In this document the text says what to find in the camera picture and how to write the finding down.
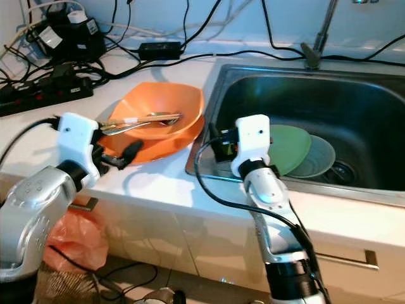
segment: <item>faucet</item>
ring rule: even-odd
[[[326,41],[328,39],[329,25],[332,21],[333,14],[335,13],[337,2],[338,0],[330,0],[325,21],[323,22],[321,31],[316,35],[314,47],[311,49],[311,47],[305,42],[301,43],[301,49],[305,55],[306,68],[308,70],[319,69],[323,48],[325,47]],[[352,2],[363,4],[367,3],[368,0],[352,0]],[[378,0],[370,0],[370,3],[377,2]]]

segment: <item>sink drain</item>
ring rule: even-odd
[[[356,180],[354,170],[346,163],[335,161],[332,167],[322,177],[330,184],[350,186]]]

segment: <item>orange bowl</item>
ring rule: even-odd
[[[204,128],[204,117],[201,116],[194,125],[191,125],[184,132],[162,140],[144,140],[144,146],[138,152],[132,163],[147,163],[170,156],[195,140]],[[134,143],[137,138],[132,137],[128,132],[114,136],[104,136],[99,144],[105,147],[107,154],[111,156],[121,155],[122,151]]]
[[[170,82],[143,82],[125,95],[110,119],[144,117],[152,112],[181,113],[182,117],[173,125],[153,122],[126,132],[139,139],[166,139],[195,124],[203,108],[203,92],[196,87]]]

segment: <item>power adapter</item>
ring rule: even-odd
[[[182,51],[180,42],[142,43],[138,49],[141,60],[177,60]]]

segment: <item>chopsticks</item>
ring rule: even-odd
[[[155,116],[145,116],[145,117],[129,117],[123,119],[112,119],[105,122],[100,122],[103,127],[108,127],[110,125],[130,125],[130,124],[141,124],[144,122],[161,122],[164,120],[172,120],[180,118],[181,113],[166,114],[166,115],[155,115]]]

